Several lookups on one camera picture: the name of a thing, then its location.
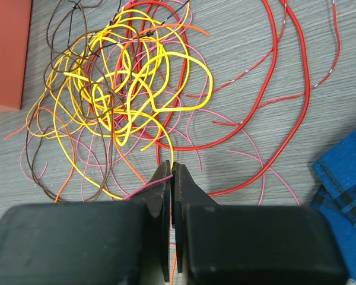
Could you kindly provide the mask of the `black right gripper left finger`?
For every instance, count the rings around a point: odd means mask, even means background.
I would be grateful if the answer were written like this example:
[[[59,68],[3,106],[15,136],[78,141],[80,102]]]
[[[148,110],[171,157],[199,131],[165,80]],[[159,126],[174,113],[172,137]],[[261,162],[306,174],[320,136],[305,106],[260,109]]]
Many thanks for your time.
[[[170,163],[124,201],[23,204],[0,219],[0,284],[164,284]]]

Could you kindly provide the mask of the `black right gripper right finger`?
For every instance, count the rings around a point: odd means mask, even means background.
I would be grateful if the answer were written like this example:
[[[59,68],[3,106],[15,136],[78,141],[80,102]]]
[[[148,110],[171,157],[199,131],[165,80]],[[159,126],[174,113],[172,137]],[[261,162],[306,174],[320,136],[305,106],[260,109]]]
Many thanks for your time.
[[[300,206],[220,205],[173,166],[176,266],[185,284],[345,284],[326,218]]]

